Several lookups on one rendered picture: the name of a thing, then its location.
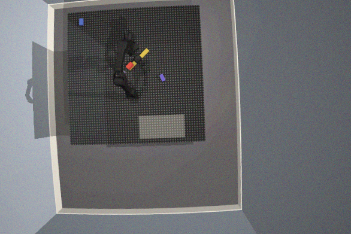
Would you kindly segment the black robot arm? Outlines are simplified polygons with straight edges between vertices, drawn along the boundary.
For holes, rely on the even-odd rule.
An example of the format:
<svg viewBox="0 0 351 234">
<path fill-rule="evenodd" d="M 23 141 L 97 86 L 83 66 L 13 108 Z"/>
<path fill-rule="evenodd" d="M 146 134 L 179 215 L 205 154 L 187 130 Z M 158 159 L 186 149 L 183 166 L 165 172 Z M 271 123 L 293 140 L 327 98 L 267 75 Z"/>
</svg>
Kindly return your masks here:
<svg viewBox="0 0 351 234">
<path fill-rule="evenodd" d="M 114 74 L 113 74 L 113 83 L 117 86 L 120 86 L 125 92 L 126 97 L 129 99 L 138 99 L 137 92 L 134 88 L 129 87 L 127 84 L 127 77 L 123 72 L 123 62 L 125 58 L 125 53 L 130 53 L 132 51 L 136 51 L 140 48 L 140 46 L 132 40 L 133 34 L 129 34 L 125 32 L 124 39 L 118 39 L 117 41 L 117 48 L 118 54 L 116 59 L 116 65 L 114 67 Z M 115 73 L 121 73 L 122 77 L 115 77 Z"/>
</svg>

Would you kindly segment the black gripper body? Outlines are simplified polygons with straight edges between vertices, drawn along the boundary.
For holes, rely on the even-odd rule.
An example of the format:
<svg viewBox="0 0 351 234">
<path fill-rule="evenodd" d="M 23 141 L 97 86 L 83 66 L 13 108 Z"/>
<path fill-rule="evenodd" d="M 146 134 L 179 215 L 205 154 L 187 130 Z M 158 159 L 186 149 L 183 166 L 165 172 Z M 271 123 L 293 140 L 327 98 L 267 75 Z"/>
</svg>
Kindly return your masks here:
<svg viewBox="0 0 351 234">
<path fill-rule="evenodd" d="M 134 49 L 132 48 L 132 51 L 130 53 L 127 53 L 130 57 L 134 56 L 134 61 L 136 63 L 139 63 L 142 60 L 142 57 L 139 54 L 135 54 L 135 51 L 133 51 Z"/>
</svg>

